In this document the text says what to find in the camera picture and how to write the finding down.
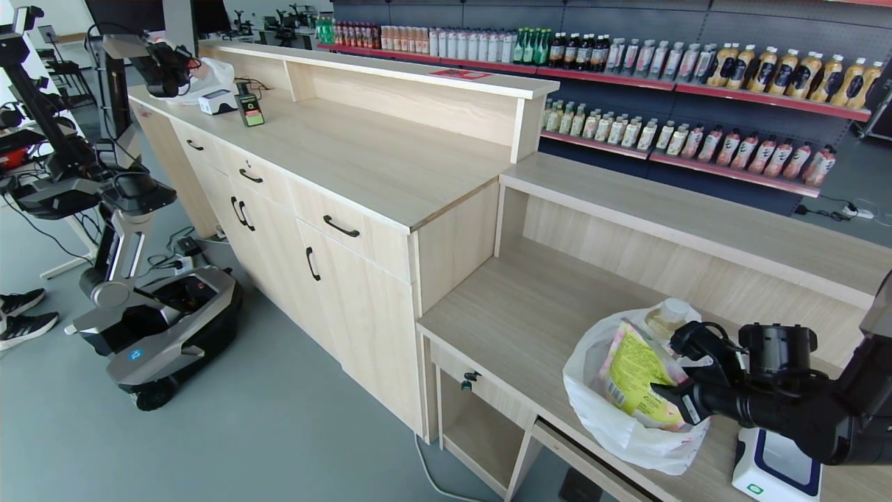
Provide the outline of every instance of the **checkout counter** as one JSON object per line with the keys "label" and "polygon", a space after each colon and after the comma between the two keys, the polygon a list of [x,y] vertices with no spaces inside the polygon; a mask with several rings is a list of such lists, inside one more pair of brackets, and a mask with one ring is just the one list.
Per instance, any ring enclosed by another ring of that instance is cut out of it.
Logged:
{"label": "checkout counter", "polygon": [[[557,82],[200,50],[274,90],[253,128],[129,90],[197,232],[222,228],[259,289],[345,372],[505,499],[545,447],[620,500],[749,500],[731,486],[739,427],[722,417],[682,476],[601,448],[563,386],[577,341],[674,296],[728,332],[809,326],[813,365],[835,376],[892,268],[872,243],[538,153]],[[479,376],[463,390],[467,372]],[[890,474],[828,467],[823,499],[887,498]]]}

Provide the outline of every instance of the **black shoe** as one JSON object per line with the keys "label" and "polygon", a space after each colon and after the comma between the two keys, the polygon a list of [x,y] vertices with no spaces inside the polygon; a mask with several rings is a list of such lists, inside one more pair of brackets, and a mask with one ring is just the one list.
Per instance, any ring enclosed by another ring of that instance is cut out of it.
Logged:
{"label": "black shoe", "polygon": [[40,303],[40,300],[46,296],[46,290],[43,288],[29,291],[24,295],[0,295],[0,311],[4,315],[23,314],[32,306]]}
{"label": "black shoe", "polygon": [[18,315],[6,318],[6,331],[0,333],[0,350],[19,345],[23,341],[35,339],[50,331],[59,321],[59,313],[42,314],[31,317]]}

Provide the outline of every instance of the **white device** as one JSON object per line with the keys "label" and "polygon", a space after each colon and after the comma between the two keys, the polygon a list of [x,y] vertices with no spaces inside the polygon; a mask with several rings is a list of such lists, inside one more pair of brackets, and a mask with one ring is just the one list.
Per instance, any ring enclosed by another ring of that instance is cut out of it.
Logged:
{"label": "white device", "polygon": [[731,484],[762,502],[821,499],[824,466],[792,439],[765,429],[740,429]]}
{"label": "white device", "polygon": [[228,88],[217,88],[201,95],[198,98],[198,105],[202,108],[202,112],[208,115],[219,115],[238,110],[235,93]]}

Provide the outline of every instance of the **robotic arm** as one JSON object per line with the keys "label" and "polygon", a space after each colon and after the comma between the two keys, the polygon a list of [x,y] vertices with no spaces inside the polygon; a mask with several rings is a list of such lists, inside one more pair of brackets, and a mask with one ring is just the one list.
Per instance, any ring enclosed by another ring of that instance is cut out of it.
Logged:
{"label": "robotic arm", "polygon": [[[689,322],[670,347],[695,361],[709,356],[712,363],[688,368],[690,379],[678,387],[651,386],[687,423],[720,414],[793,439],[822,464],[892,464],[890,276],[861,323],[864,340],[836,380],[811,369],[817,337],[808,328],[749,324],[740,328],[738,347],[717,324]],[[749,354],[748,372],[742,353]]]}

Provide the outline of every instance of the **drawer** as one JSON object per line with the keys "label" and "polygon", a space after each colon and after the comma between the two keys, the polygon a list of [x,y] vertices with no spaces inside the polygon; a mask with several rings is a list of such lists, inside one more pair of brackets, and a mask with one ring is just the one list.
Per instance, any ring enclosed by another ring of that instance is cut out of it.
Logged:
{"label": "drawer", "polygon": [[298,177],[288,188],[299,218],[409,284],[409,236],[382,216],[336,199]]}
{"label": "drawer", "polygon": [[[438,346],[433,340],[431,340],[431,361],[459,382],[465,379],[465,373],[479,372],[471,365],[460,361],[445,348]],[[483,401],[486,401],[493,408],[499,410],[499,413],[505,415],[511,422],[519,425],[524,431],[529,429],[536,419],[536,413],[533,410],[524,406],[515,397],[508,394],[506,390],[497,386],[485,374],[477,375],[477,381],[471,382],[471,392]]]}
{"label": "drawer", "polygon": [[219,155],[223,172],[234,185],[253,190],[261,197],[293,212],[291,194],[285,181],[291,174],[257,155],[223,143]]}
{"label": "drawer", "polygon": [[192,165],[203,164],[221,170],[218,158],[219,143],[212,135],[176,119],[171,120],[170,125],[177,133],[183,151],[186,152],[186,157]]}

